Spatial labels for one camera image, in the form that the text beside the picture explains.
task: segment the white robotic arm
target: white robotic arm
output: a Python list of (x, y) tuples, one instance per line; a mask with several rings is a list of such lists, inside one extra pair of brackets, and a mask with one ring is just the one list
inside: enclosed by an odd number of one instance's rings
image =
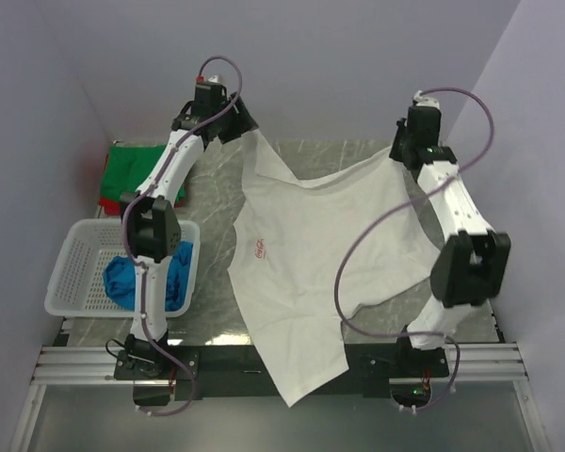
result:
[[(218, 137), (226, 143), (257, 128), (240, 98), (229, 107), (233, 100), (234, 95), (228, 96), (217, 77), (207, 81), (198, 79), (195, 98), (173, 120), (166, 150), (153, 171), (136, 192), (121, 195), (121, 211), (127, 211), (126, 238), (137, 261), (136, 311), (125, 349), (130, 358), (153, 363), (156, 367), (160, 357), (147, 347), (150, 341), (146, 332), (156, 343), (167, 343), (166, 284), (171, 256), (181, 238), (172, 207), (175, 197), (190, 169), (213, 139)], [(216, 115), (216, 121), (210, 120), (195, 135), (189, 135), (188, 131), (195, 130), (197, 124)]]
[[(433, 294), (408, 332), (454, 333), (459, 323), (497, 295), (509, 255), (510, 240), (497, 234), (480, 215), (459, 175), (456, 157), (438, 146), (440, 106), (437, 100), (414, 97), (407, 122), (398, 123), (391, 157), (404, 163), (429, 198), (444, 233), (445, 246), (431, 270)], [(411, 336), (414, 348), (434, 349), (443, 337)]]
[[(175, 153), (172, 159), (168, 160), (168, 150), (176, 145), (178, 140), (184, 136), (186, 130), (180, 129), (172, 131), (169, 135), (168, 145), (166, 150), (157, 161), (153, 171), (147, 179), (138, 187), (137, 192), (144, 193), (149, 190), (154, 181), (157, 179), (158, 172), (166, 167), (165, 172), (153, 189), (153, 198), (163, 198), (170, 205), (174, 204), (178, 191), (184, 183), (188, 172), (195, 164), (195, 162), (203, 154), (203, 143), (201, 137), (191, 136), (180, 146), (180, 149)], [(161, 339), (168, 331), (168, 322), (166, 319), (165, 299), (166, 299), (166, 286), (168, 279), (168, 270), (170, 268), (171, 256), (165, 256), (159, 262), (154, 258), (144, 255), (139, 255), (137, 260), (144, 263), (148, 268), (147, 283), (146, 283), (146, 321), (149, 333), (155, 340)], [(141, 306), (141, 279), (145, 269), (142, 266), (135, 267), (136, 273), (136, 303), (135, 314), (132, 323), (131, 334), (137, 339), (146, 340), (144, 330), (142, 329), (142, 319), (140, 306)]]

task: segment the marble table surface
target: marble table surface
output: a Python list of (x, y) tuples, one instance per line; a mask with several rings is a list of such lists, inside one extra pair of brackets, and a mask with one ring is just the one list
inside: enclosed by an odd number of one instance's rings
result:
[[(299, 179), (314, 179), (354, 165), (388, 145), (381, 140), (277, 140), (272, 146)], [(179, 218), (201, 227), (201, 253), (192, 304), (186, 314), (169, 320), (169, 337), (187, 345), (247, 345), (251, 343), (230, 283), (227, 268), (235, 246), (233, 223), (244, 203), (240, 140), (221, 146), (213, 143), (188, 178), (186, 205), (176, 209)], [(420, 193), (405, 174), (411, 196)], [(429, 239), (438, 248), (442, 229), (430, 204), (416, 207)], [(430, 295), (428, 281), (374, 307), (362, 308), (354, 322), (368, 331), (401, 331), (421, 311)], [(131, 319), (76, 318), (70, 330), (70, 347), (99, 347), (110, 338), (123, 340)], [(498, 342), (495, 317), (489, 304), (466, 319), (454, 337), (459, 342)], [(346, 343), (384, 342), (344, 331)]]

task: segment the white plastic basket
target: white plastic basket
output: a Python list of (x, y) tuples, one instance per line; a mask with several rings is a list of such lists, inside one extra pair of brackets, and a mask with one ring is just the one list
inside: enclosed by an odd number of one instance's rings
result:
[[(201, 247), (197, 223), (178, 222), (180, 240), (192, 242), (192, 256), (185, 302), (179, 310), (166, 313), (167, 317), (182, 315), (190, 307)], [(82, 219), (75, 223), (67, 234), (48, 282), (44, 300), (46, 311), (66, 317), (134, 316), (134, 311), (122, 309), (105, 293), (103, 271), (115, 256), (125, 256), (118, 218)]]

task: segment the blue garment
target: blue garment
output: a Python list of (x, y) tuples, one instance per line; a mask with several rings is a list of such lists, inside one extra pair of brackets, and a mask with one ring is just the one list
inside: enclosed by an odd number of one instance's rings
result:
[[(192, 243), (180, 242), (171, 257), (166, 287), (166, 311), (177, 311), (185, 303)], [(106, 295), (124, 309), (134, 310), (136, 277), (134, 264), (127, 257), (116, 256), (103, 272)]]

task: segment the green towel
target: green towel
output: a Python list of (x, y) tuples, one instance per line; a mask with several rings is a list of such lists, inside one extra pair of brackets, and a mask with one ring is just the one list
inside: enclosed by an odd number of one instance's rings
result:
[[(165, 144), (149, 148), (111, 146), (101, 182), (101, 197), (119, 201), (122, 192), (136, 191), (149, 176), (165, 149)], [(184, 196), (185, 189), (181, 186), (175, 202), (179, 202)]]

